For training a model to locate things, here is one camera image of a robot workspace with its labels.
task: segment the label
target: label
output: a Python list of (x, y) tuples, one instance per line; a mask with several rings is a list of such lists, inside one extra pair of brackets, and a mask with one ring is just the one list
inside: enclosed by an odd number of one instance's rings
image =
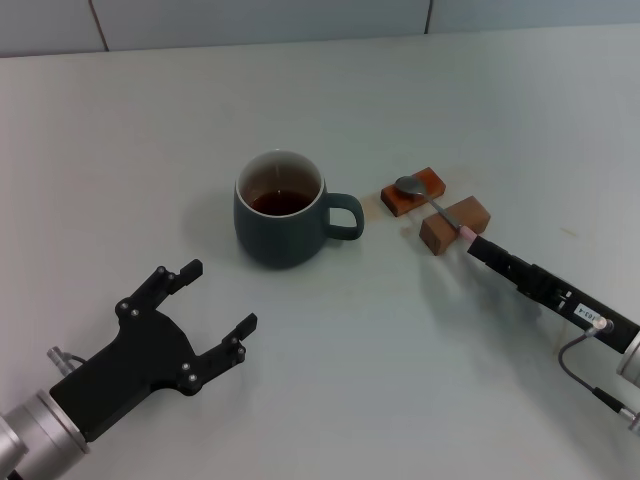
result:
[(596, 318), (600, 317), (598, 312), (591, 310), (589, 307), (581, 303), (578, 304), (573, 313), (589, 322), (593, 322)]

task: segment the spoon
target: spoon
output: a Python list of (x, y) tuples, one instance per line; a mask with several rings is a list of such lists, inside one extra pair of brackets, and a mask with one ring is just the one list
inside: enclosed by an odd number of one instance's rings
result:
[(470, 242), (473, 242), (476, 238), (476, 234), (468, 227), (462, 225), (453, 215), (447, 212), (444, 208), (436, 203), (436, 201), (431, 198), (431, 195), (427, 192), (427, 187), (425, 184), (416, 176), (409, 175), (405, 177), (400, 177), (396, 180), (395, 187), (400, 190), (402, 193), (406, 193), (407, 195), (422, 195), (424, 199), (429, 202), (433, 208), (444, 218), (449, 225), (451, 225), (456, 231), (460, 232), (462, 237), (466, 238)]

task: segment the dark green mug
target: dark green mug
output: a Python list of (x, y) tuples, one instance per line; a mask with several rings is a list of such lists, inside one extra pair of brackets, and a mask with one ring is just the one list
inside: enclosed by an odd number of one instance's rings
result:
[[(329, 209), (353, 213), (355, 227), (329, 223)], [(251, 160), (236, 182), (233, 217), (245, 251), (273, 268), (314, 256), (327, 238), (356, 240), (364, 230), (362, 205), (351, 195), (327, 193), (318, 168), (303, 155), (273, 150)]]

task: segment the metal spoon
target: metal spoon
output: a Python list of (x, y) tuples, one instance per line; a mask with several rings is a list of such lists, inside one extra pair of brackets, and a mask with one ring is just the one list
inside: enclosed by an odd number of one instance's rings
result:
[(429, 202), (433, 208), (444, 218), (449, 225), (451, 225), (456, 230), (460, 230), (462, 225), (458, 220), (455, 219), (452, 215), (449, 214), (444, 208), (438, 205), (431, 195), (427, 192), (427, 187), (425, 184), (417, 177), (410, 175), (407, 177), (400, 177), (396, 180), (395, 186), (402, 193), (406, 193), (408, 195), (422, 195), (427, 202)]

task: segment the robotic tool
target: robotic tool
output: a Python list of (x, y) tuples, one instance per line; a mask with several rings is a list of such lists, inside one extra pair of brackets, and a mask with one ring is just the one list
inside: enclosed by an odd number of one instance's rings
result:
[[(118, 335), (86, 361), (57, 347), (49, 350), (64, 379), (0, 416), (0, 478), (58, 478), (89, 452), (88, 443), (151, 393), (171, 388), (192, 396), (244, 362), (240, 342), (256, 329), (254, 314), (220, 345), (196, 355), (184, 332), (156, 310), (201, 275), (199, 260), (179, 274), (158, 267), (133, 295), (118, 302)], [(71, 360), (81, 366), (75, 368)]]

